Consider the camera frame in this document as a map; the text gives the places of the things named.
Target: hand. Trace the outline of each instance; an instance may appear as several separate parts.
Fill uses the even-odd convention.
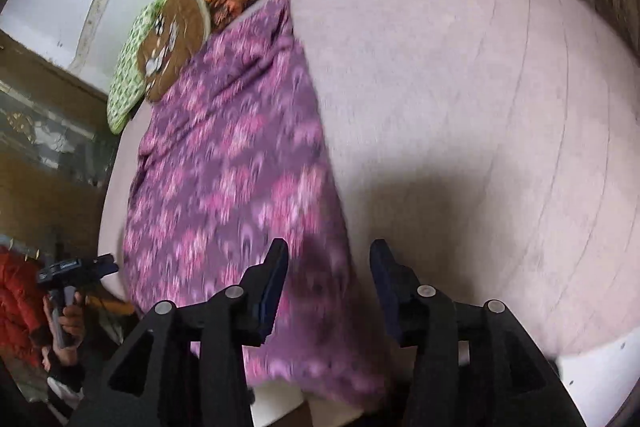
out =
[[[42,300],[44,313],[47,315],[47,322],[49,323],[49,330],[53,335],[52,349],[62,365],[68,366],[76,365],[78,363],[78,346],[82,343],[85,334],[84,317],[82,316],[82,308],[79,306],[81,301],[81,295],[76,292],[74,296],[74,304],[65,307],[64,310],[62,310],[62,317],[58,318],[62,329],[74,338],[73,346],[60,347],[56,340],[56,332],[53,324],[52,304],[49,302],[47,297]],[[45,369],[47,368],[47,365],[50,367],[49,358],[47,356],[48,354],[48,351],[45,352],[45,349],[42,350],[43,365]]]

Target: green patterned pillow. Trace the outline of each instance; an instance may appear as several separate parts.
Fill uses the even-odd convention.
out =
[[[145,94],[145,81],[138,70],[138,48],[153,26],[164,1],[153,1],[142,10],[120,50],[107,101],[107,121],[113,134],[122,132],[129,121],[129,111]]]

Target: floor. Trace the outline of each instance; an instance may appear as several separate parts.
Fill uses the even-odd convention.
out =
[[[51,62],[107,92],[110,74],[130,22],[151,0],[9,0],[0,28]],[[599,349],[561,357],[562,381],[588,427],[604,427],[640,378],[640,328]],[[277,418],[283,407],[302,400],[295,389],[270,387],[256,425]],[[311,404],[314,424],[339,425],[353,411],[327,415],[321,402]]]

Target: pillow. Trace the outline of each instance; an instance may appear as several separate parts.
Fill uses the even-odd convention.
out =
[[[205,0],[166,0],[138,49],[138,70],[149,102],[159,102],[210,33]]]
[[[122,132],[129,120],[129,111],[145,94],[145,83],[138,71],[136,57],[138,48],[164,6],[164,1],[155,0],[145,6],[134,20],[129,37],[118,56],[107,101],[107,122],[113,134]]]

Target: black mount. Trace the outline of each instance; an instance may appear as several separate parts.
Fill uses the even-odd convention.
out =
[[[532,338],[502,302],[453,302],[396,263],[383,239],[370,248],[386,330],[417,346],[406,427],[585,427]],[[468,341],[470,389],[460,399],[458,341]]]
[[[252,427],[242,346],[260,346],[271,333],[288,264],[287,243],[275,239],[239,285],[184,308],[158,302],[109,361],[97,399],[68,425]]]

